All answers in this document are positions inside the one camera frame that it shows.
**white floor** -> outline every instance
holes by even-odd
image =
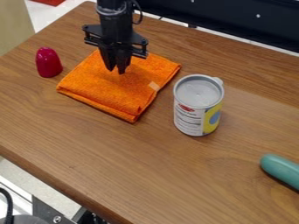
[[[25,0],[28,11],[31,16],[31,20],[36,32],[47,27],[50,23],[54,22],[56,19],[60,18],[68,11],[75,8],[77,5],[85,2],[84,0],[65,0],[64,3],[57,7],[49,6],[42,3],[35,3],[30,0]],[[150,16],[153,18],[159,18],[158,16],[150,15],[145,13],[146,16]],[[167,21],[170,23],[175,23],[178,25],[187,26],[187,24],[174,21],[168,18],[163,18],[163,21]],[[243,38],[237,38],[231,35],[227,35],[217,31],[211,31],[206,28],[199,27],[198,30],[202,32],[210,32],[215,35],[220,35],[229,39],[236,39],[242,42],[246,42],[249,44],[262,46],[266,48],[270,48],[279,52],[288,53],[291,55],[299,56],[299,53],[286,51],[277,47],[272,47],[269,45],[263,45],[261,43],[253,42]],[[21,170],[20,168],[16,167],[9,161],[0,158],[0,176],[4,176],[12,183],[16,184],[17,186],[23,188],[24,190],[28,191],[29,193],[34,193],[37,197],[48,203],[50,206],[56,208],[61,213],[65,214],[67,217],[73,217],[75,212],[79,209],[79,205],[72,202],[70,199],[66,198],[62,194],[56,192],[48,185],[42,183],[38,179],[34,178],[32,175],[26,173],[25,171]]]

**teal object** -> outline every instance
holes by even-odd
[[[261,168],[299,191],[299,164],[274,154],[267,154],[261,158]]]

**folded towel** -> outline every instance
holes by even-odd
[[[57,91],[130,123],[152,103],[156,93],[180,69],[180,65],[150,53],[133,57],[125,74],[109,72],[99,51],[93,52],[57,86]]]

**tin can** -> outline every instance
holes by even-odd
[[[201,137],[219,126],[224,97],[218,77],[191,74],[180,79],[174,89],[174,123],[189,136]]]

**red cup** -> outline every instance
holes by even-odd
[[[36,58],[38,73],[43,78],[51,78],[63,70],[58,54],[49,47],[38,49]]]

